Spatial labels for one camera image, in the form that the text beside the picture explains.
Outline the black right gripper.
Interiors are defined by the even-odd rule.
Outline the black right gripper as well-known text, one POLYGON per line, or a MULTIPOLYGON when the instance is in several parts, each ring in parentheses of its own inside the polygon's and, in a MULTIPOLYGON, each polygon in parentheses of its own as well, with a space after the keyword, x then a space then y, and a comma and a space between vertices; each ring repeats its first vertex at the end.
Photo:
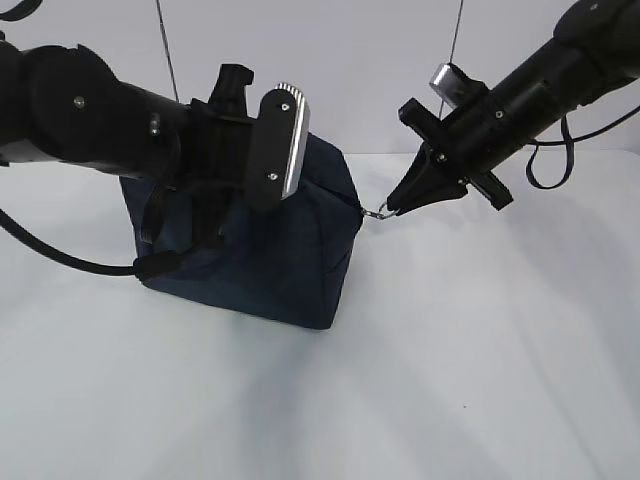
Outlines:
POLYGON ((400 121, 422 140, 408 171, 387 197, 387 207, 404 215, 440 202, 458 200, 473 186, 497 210, 513 202, 495 174, 513 152, 513 96, 485 92, 440 120, 417 99, 398 112, 400 121))

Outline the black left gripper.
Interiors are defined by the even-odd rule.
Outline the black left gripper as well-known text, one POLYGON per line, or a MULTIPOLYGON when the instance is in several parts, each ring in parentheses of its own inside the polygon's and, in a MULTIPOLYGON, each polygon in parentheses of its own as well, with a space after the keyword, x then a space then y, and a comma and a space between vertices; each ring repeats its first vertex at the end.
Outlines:
POLYGON ((253 120, 247 112, 246 88, 254 72, 241 64, 220 66, 206 101, 174 103, 172 123, 180 139, 180 164, 172 189, 196 193, 192 200, 192 234, 203 248, 222 248, 221 233, 233 191, 245 187, 253 120))

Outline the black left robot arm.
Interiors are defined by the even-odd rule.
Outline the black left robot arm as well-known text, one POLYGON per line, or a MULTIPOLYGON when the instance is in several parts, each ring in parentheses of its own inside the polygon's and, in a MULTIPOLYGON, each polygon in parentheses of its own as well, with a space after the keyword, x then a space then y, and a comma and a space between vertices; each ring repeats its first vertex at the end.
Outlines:
POLYGON ((120 80, 86 46, 21 50, 2 41, 1 155, 149 182, 139 233, 146 243, 158 238, 170 197, 182 193, 193 240, 217 246, 244 171, 253 80, 247 67, 224 64, 209 99, 184 104, 120 80))

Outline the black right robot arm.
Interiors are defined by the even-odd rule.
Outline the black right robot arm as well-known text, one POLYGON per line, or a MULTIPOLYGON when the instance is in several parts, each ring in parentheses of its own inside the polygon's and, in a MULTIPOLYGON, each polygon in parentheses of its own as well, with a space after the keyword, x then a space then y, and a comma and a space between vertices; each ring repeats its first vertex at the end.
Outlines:
POLYGON ((496 209, 513 201, 494 169, 560 123, 573 170, 575 139, 567 116, 639 78, 639 4, 577 1, 552 37, 494 87, 452 62, 439 66, 431 88, 451 111, 438 118, 417 99, 398 112, 422 144, 409 170, 386 199, 404 215, 461 199, 475 188, 496 209))

